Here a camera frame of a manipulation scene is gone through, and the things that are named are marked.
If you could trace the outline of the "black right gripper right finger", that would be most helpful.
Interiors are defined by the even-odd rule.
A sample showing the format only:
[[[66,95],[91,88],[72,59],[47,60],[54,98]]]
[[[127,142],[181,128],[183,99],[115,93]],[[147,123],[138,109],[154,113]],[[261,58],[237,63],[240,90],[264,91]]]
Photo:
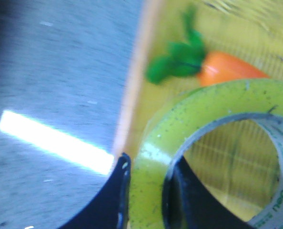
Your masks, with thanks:
[[[224,207],[202,184],[182,157],[166,177],[162,190],[166,229],[252,229]]]

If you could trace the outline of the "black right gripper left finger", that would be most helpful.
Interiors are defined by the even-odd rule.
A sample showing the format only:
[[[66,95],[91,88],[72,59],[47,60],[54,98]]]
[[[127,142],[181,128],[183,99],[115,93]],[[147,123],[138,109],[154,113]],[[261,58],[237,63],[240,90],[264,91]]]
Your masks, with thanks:
[[[61,229],[126,229],[128,224],[131,159],[126,153],[95,197]]]

